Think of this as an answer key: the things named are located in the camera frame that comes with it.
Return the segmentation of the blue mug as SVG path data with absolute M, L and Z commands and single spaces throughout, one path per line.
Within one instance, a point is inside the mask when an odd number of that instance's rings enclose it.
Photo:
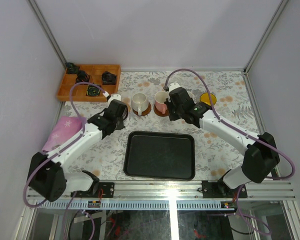
M 187 93 L 188 93 L 189 97 L 194 101 L 195 100 L 194 94 L 190 91 L 187 91 Z

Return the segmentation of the woven rattan coaster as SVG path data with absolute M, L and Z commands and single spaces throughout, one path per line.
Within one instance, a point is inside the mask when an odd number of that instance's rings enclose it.
M 130 106 L 130 104 L 127 103 L 127 102 L 124 102 L 124 103 L 125 103 L 126 106 L 127 106 L 127 112 L 130 113 L 130 112 L 131 112 L 131 106 Z

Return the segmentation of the pink mug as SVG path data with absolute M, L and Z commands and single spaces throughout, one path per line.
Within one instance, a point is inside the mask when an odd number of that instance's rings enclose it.
M 168 97 L 169 94 L 166 91 L 159 91 L 154 96 L 155 107 L 161 114 L 165 114 L 167 111 L 165 101 Z

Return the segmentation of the dark wooden coaster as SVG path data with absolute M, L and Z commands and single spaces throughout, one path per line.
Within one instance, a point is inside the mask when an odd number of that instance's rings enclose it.
M 143 111 L 142 113 L 141 113 L 141 115 L 138 115 L 138 112 L 137 111 L 135 111 L 134 109 L 132 110 L 132 112 L 135 114 L 135 115 L 137 115 L 137 116 L 146 116 L 146 115 L 148 115 L 150 112 L 151 112 L 151 110 L 152 110 L 152 106 L 151 106 L 151 104 L 150 103 L 148 103 L 148 107 L 147 107 L 147 109 L 145 110 L 145 111 Z
M 164 110 L 164 113 L 157 109 L 157 106 L 154 105 L 153 110 L 154 113 L 159 117 L 167 117 L 169 115 L 169 110 L 165 104 L 160 105 L 162 110 Z

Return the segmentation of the yellow mug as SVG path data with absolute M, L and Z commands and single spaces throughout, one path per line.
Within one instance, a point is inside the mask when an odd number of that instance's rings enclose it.
M 205 92 L 200 96 L 200 101 L 211 106 L 216 104 L 217 98 L 212 93 L 208 94 L 207 92 Z

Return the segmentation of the cream white mug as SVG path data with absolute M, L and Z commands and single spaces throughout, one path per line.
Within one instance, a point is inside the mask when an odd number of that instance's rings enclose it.
M 136 112 L 138 116 L 141 116 L 143 112 L 147 110 L 149 106 L 148 97 L 144 93 L 136 93 L 131 99 L 131 108 Z

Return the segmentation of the purple mug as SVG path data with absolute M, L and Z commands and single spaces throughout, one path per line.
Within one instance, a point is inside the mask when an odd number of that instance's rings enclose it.
M 125 106 L 125 109 L 124 109 L 124 113 L 123 113 L 123 115 L 122 115 L 123 120 L 126 120 L 126 119 L 127 119 L 128 114 L 129 114 L 129 108 L 128 108 L 128 106 L 126 105 L 126 106 Z

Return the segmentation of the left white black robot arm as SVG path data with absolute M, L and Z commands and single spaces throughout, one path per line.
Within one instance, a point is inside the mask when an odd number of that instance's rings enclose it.
M 107 108 L 83 120 L 81 129 L 61 146 L 47 153 L 32 156 L 25 188 L 31 188 L 45 200 L 54 202 L 64 193 L 77 193 L 95 197 L 100 186 L 99 178 L 83 170 L 65 173 L 65 170 L 92 145 L 116 130 L 125 128 L 128 106 L 117 99 L 108 102 Z

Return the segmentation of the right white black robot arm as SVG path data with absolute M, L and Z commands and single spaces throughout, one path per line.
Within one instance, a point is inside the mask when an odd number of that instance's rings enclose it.
M 243 155 L 242 165 L 227 171 L 219 179 L 217 189 L 221 196 L 230 197 L 237 187 L 249 182 L 261 183 L 280 162 L 271 134 L 266 132 L 259 135 L 235 124 L 234 127 L 240 130 L 237 132 L 222 123 L 210 105 L 204 102 L 195 103 L 179 84 L 172 83 L 164 89 L 168 92 L 164 103 L 171 121 L 183 119 L 199 129 L 215 133 Z

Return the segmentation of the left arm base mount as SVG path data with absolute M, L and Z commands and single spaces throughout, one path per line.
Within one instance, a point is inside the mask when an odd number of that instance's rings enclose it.
M 110 199 L 114 197 L 115 183 L 102 182 L 89 171 L 71 173 L 66 186 L 66 192 L 76 198 Z

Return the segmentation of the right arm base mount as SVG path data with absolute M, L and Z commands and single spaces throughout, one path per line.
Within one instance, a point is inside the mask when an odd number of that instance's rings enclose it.
M 217 181 L 203 180 L 201 182 L 203 197 L 207 199 L 233 198 L 237 195 L 240 199 L 248 197 L 245 184 L 239 192 L 240 185 L 236 188 L 230 188 L 223 180 L 224 176 L 220 177 Z

